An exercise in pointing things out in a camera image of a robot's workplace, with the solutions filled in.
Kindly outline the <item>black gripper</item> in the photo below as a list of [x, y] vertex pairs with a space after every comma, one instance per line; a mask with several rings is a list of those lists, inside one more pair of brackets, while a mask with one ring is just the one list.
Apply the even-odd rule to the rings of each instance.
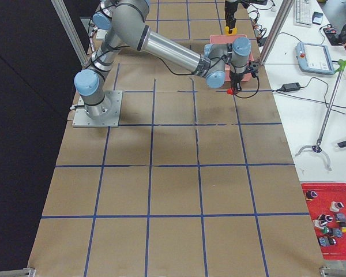
[[238, 9], [238, 1], [237, 0], [225, 0], [224, 4], [224, 13], [225, 13], [225, 28], [226, 32], [236, 31], [236, 18], [235, 13]]
[[240, 92], [242, 90], [242, 87], [240, 85], [240, 82], [242, 80], [243, 80], [243, 74], [230, 72], [230, 82], [231, 82], [230, 94], [236, 94], [236, 92]]

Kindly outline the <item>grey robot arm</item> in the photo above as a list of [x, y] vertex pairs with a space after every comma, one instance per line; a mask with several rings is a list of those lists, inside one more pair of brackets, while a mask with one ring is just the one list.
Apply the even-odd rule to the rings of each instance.
[[90, 119], [100, 119], [112, 113], [112, 100], [103, 91], [115, 57], [121, 49], [130, 47], [147, 52], [200, 76], [210, 88], [220, 88], [225, 82], [225, 67], [230, 67], [230, 81], [240, 91], [243, 76], [249, 71], [251, 42], [239, 37], [232, 43], [207, 44], [204, 53], [194, 52], [152, 31], [145, 22], [150, 11], [149, 1], [101, 1], [92, 20], [107, 34], [100, 48], [92, 54], [87, 66], [74, 78], [76, 90], [84, 102], [84, 113]]
[[[236, 17], [240, 1], [225, 1], [225, 34], [236, 35]], [[132, 16], [128, 16], [126, 12], [122, 13], [120, 7], [130, 7], [135, 12], [136, 18], [145, 23], [150, 12], [150, 1], [100, 1], [99, 10], [92, 16], [93, 23], [102, 30], [109, 31], [117, 24], [116, 16], [121, 16], [118, 24], [121, 24], [122, 30], [132, 31], [137, 27], [137, 23], [132, 23]]]

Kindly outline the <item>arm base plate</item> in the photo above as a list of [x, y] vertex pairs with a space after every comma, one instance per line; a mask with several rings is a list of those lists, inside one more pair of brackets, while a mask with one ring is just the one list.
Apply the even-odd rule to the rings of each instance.
[[104, 91], [103, 102], [87, 106], [82, 97], [75, 105], [73, 127], [75, 128], [117, 128], [121, 115], [123, 91]]

